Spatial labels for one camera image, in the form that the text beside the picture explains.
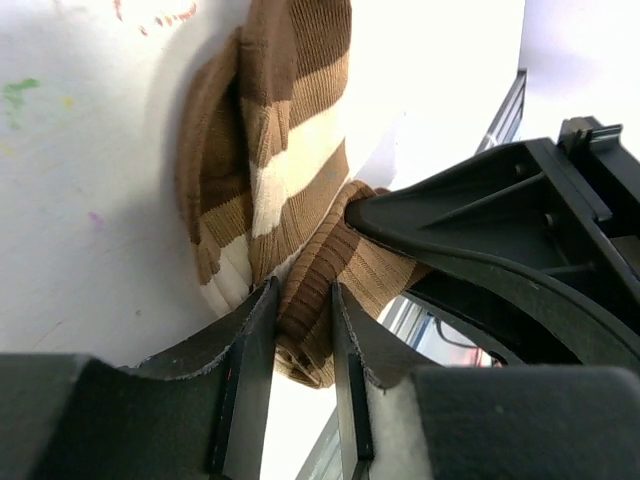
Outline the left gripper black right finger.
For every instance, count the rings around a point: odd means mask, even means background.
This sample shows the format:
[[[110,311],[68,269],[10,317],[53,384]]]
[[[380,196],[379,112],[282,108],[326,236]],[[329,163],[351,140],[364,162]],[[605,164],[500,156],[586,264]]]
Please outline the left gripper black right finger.
[[[635,479],[639,380],[622,368],[441,367],[331,288],[346,479]]]

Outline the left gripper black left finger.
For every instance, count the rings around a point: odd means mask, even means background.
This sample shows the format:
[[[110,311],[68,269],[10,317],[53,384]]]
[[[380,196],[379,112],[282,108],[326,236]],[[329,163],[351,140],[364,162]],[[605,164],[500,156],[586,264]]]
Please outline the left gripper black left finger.
[[[239,307],[136,367],[83,354],[1,358],[5,479],[256,479],[279,300]]]

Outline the brown striped sock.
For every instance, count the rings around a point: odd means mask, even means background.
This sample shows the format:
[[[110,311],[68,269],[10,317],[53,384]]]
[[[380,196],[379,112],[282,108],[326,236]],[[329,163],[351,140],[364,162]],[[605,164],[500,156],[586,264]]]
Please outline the brown striped sock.
[[[351,24],[347,1],[253,2],[195,74],[177,144],[177,202],[212,310],[277,277],[275,367],[314,389],[334,382],[332,285],[377,316],[429,271],[344,221],[375,195],[345,148]]]

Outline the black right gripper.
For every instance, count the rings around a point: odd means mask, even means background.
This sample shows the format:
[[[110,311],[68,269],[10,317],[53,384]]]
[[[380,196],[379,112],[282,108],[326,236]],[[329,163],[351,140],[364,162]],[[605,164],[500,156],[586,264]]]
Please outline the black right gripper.
[[[438,271],[414,290],[508,361],[639,364],[639,161],[620,124],[485,151],[349,205],[367,239]]]

